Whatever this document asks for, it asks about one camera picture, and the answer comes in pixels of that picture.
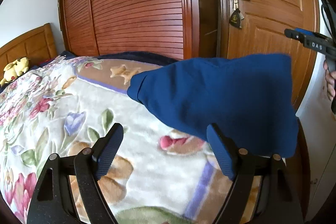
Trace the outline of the right hand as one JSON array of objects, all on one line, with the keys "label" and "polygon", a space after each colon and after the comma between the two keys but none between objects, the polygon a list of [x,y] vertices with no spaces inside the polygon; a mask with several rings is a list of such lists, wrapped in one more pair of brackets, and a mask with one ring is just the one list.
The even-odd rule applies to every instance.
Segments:
[{"label": "right hand", "polygon": [[323,69],[325,70],[325,80],[327,88],[327,97],[332,101],[335,97],[335,71],[330,72],[326,60],[323,63]]}]

